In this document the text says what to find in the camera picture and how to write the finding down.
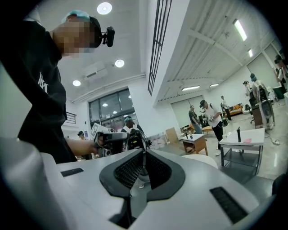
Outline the orange sofa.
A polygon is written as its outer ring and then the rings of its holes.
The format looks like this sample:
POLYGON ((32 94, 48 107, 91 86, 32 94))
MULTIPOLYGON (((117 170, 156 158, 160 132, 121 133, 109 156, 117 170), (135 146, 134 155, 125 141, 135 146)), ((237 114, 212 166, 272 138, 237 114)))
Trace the orange sofa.
POLYGON ((243 105, 240 103, 240 104, 231 106, 229 108, 229 112, 231 116, 241 114, 243 112, 243 105))

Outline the person's left hand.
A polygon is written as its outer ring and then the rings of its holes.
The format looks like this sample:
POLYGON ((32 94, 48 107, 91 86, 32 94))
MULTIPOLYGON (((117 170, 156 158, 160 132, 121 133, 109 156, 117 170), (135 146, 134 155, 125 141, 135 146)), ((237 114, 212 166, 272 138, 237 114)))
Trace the person's left hand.
POLYGON ((86 141, 86 153, 87 154, 91 154, 93 155, 94 157, 98 158, 99 157, 99 154, 98 154, 98 149, 96 147, 96 144, 93 140, 89 140, 89 141, 86 141))

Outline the white round table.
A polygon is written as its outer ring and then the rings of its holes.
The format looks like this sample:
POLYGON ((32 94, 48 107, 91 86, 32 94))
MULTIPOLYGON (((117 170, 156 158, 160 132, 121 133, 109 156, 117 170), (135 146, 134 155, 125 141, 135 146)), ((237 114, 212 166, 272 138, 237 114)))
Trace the white round table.
POLYGON ((191 154, 191 155, 183 155, 183 157, 206 163, 218 169, 216 161, 210 156, 202 155, 202 154, 191 154))

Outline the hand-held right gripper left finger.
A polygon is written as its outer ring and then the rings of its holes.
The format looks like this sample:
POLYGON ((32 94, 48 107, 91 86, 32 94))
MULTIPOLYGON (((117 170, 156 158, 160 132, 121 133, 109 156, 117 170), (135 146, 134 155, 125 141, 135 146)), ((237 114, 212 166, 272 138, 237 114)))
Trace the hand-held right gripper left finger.
POLYGON ((89 161, 56 164, 42 153, 44 182, 50 194, 43 198, 46 214, 41 218, 45 230, 145 230, 145 217, 138 217, 125 229, 116 224, 124 214, 126 201, 110 195, 99 176, 103 168, 127 161, 140 150, 130 150, 89 161))

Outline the person's left forearm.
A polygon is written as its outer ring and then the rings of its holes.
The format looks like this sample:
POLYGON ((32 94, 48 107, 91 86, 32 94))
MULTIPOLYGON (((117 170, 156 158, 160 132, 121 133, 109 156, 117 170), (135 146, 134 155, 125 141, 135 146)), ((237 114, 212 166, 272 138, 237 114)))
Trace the person's left forearm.
POLYGON ((90 143, 85 140, 73 140, 65 138, 66 143, 75 156, 83 156, 90 153, 90 143))

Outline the dark green bin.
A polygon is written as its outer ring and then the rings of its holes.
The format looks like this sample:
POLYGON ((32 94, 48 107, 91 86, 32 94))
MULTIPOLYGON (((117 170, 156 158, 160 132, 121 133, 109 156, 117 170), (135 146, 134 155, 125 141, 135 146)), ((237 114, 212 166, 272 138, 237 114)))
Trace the dark green bin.
POLYGON ((273 91, 279 100, 284 99, 284 94, 286 93, 285 87, 283 86, 273 87, 273 91))

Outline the dark wooden cabinet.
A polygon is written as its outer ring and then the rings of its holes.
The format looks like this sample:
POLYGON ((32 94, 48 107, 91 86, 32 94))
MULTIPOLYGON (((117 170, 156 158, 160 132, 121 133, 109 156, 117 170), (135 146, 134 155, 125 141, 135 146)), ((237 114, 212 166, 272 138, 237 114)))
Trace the dark wooden cabinet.
POLYGON ((252 108, 252 115, 254 119, 255 129, 262 128, 263 122, 262 122, 262 116, 261 116, 261 112, 259 109, 259 105, 256 105, 252 108))

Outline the small wooden side table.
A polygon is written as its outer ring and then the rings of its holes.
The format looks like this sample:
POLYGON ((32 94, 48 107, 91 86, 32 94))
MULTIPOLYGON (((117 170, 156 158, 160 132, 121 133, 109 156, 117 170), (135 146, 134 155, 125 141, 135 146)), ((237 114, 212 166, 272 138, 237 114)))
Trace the small wooden side table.
POLYGON ((203 134, 192 134, 193 139, 190 139, 190 135, 188 135, 188 139, 186 137, 182 137, 180 140, 183 143, 184 150, 187 154, 199 154, 202 150, 205 150, 205 155, 208 156, 207 145, 203 134))

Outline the black swivel chair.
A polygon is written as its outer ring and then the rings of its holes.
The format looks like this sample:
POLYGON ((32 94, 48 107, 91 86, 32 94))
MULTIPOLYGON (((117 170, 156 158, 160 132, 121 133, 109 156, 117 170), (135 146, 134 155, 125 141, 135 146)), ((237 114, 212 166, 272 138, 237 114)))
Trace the black swivel chair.
POLYGON ((252 123, 254 121, 254 119, 255 119, 254 118, 254 113, 255 113, 255 110, 257 109, 257 105, 256 105, 257 101, 256 101, 256 99, 254 97, 251 97, 249 99, 249 103, 250 103, 249 111, 250 111, 250 114, 253 116, 253 119, 250 122, 250 123, 252 123))

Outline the large dark window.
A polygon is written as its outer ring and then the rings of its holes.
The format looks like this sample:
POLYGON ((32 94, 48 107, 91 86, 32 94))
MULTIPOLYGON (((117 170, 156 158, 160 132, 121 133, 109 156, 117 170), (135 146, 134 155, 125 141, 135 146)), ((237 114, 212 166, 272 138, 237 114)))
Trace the large dark window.
POLYGON ((136 112, 128 89, 117 91, 89 102, 90 126, 95 123, 117 132, 125 126, 125 119, 131 117, 138 124, 136 112))

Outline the white ceiling air conditioner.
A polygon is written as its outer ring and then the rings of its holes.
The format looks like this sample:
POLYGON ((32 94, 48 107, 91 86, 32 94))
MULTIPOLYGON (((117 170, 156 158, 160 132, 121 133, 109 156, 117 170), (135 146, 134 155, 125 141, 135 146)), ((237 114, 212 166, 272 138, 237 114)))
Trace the white ceiling air conditioner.
POLYGON ((93 63, 83 69, 83 76, 88 79, 103 78, 108 74, 108 71, 103 62, 93 63))

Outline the teal hair cap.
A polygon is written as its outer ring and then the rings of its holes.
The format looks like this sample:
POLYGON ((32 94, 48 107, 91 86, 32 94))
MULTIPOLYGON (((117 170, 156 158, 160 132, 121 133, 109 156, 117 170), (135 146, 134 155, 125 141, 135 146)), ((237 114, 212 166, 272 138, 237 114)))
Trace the teal hair cap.
POLYGON ((82 10, 72 10, 71 12, 67 13, 67 15, 61 20, 61 23, 65 23, 68 17, 72 15, 76 16, 77 18, 86 20, 86 21, 90 20, 90 16, 87 12, 82 11, 82 10))

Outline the stack of clear bottle packs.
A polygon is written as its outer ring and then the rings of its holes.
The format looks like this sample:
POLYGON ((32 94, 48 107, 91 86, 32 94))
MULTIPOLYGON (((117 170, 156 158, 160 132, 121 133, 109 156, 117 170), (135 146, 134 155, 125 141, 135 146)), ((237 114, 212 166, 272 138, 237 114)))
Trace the stack of clear bottle packs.
POLYGON ((148 140, 151 141, 151 149, 163 148, 167 144, 167 139, 164 132, 149 136, 148 140))

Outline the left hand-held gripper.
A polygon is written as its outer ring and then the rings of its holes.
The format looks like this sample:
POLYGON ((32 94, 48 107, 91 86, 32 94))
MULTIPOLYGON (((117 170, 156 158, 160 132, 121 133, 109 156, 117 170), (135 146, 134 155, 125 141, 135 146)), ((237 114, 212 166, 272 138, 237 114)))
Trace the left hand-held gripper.
POLYGON ((103 156, 110 156, 122 152, 125 142, 129 139, 129 133, 117 133, 112 128, 104 127, 94 123, 91 128, 91 137, 94 141, 94 146, 102 150, 103 156))

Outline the person's black t-shirt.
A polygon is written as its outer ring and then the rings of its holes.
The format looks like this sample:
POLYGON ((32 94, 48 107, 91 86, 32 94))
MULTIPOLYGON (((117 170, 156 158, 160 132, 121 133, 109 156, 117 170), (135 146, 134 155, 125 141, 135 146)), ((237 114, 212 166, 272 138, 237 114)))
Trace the person's black t-shirt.
POLYGON ((66 91, 57 67, 62 55, 50 33, 37 22, 9 25, 0 59, 19 90, 32 104, 18 138, 56 163, 75 162, 76 157, 62 132, 67 118, 66 91))

